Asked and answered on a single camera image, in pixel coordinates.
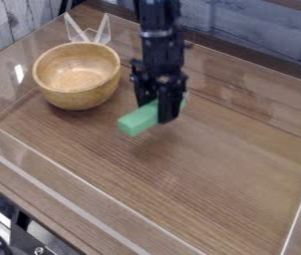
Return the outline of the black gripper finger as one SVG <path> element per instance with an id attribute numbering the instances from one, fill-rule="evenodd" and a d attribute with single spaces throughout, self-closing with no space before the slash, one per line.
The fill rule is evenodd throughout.
<path id="1" fill-rule="evenodd" d="M 178 117 L 185 92 L 184 80 L 173 80 L 160 85 L 158 122 L 161 124 L 168 124 Z"/>
<path id="2" fill-rule="evenodd" d="M 152 81 L 145 81 L 141 79 L 136 80 L 136 95 L 138 105 L 142 107 L 149 104 L 157 97 L 156 89 L 152 85 Z"/>

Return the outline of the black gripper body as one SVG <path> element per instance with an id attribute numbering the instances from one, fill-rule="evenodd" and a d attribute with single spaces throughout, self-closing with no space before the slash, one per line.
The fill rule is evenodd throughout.
<path id="1" fill-rule="evenodd" d="M 186 87 L 188 75 L 182 71 L 185 64 L 185 40 L 180 31 L 141 32 L 144 57 L 133 58 L 131 81 L 152 81 L 158 95 L 161 84 L 173 80 L 184 80 Z"/>

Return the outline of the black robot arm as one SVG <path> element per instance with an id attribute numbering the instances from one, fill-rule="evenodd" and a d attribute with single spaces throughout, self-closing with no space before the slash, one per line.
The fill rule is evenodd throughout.
<path id="1" fill-rule="evenodd" d="M 144 57 L 131 59 L 131 81 L 138 105 L 157 101 L 157 119 L 166 124 L 180 115 L 186 93 L 181 3 L 180 0 L 134 0 L 134 4 Z"/>

